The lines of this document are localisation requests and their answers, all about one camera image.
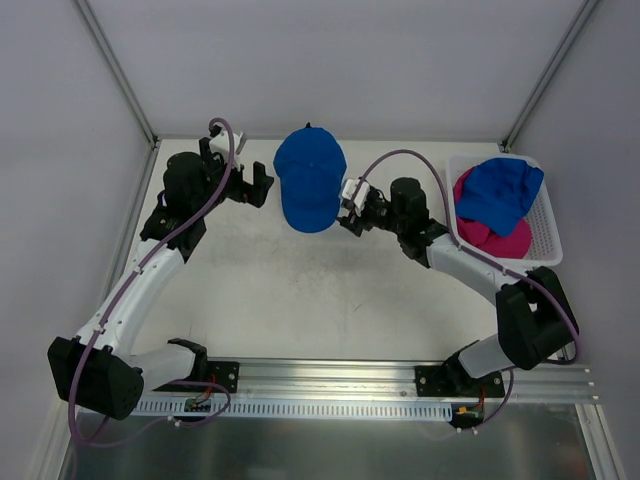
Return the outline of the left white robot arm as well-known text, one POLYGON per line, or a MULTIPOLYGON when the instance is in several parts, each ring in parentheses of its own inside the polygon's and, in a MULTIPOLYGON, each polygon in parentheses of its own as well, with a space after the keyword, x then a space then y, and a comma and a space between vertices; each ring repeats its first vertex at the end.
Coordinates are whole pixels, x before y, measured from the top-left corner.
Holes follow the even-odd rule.
POLYGON ((213 128, 197 152, 171 156, 163 188, 140 233, 134 256, 98 311, 71 339, 57 337, 47 357, 59 397, 110 419, 123 420, 144 393, 179 382, 197 390, 211 379, 207 350, 185 339, 135 355, 134 343, 169 281, 206 233, 205 217, 225 200, 264 205, 274 180, 263 164, 244 178, 241 134, 213 128))

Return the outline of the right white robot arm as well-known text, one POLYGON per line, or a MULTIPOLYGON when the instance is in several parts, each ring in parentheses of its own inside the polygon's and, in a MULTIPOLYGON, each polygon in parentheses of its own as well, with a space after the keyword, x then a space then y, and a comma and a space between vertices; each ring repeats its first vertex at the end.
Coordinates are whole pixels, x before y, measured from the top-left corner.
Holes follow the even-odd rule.
POLYGON ((418 180, 391 184, 391 196, 362 179, 341 189, 346 215, 339 224, 356 236, 373 228, 396 236, 402 252, 480 294, 496 310, 496 334, 449 356, 418 391, 422 395, 472 396, 498 373, 531 370, 576 342, 579 330, 557 275, 547 267, 512 270, 457 244, 431 217, 418 180))

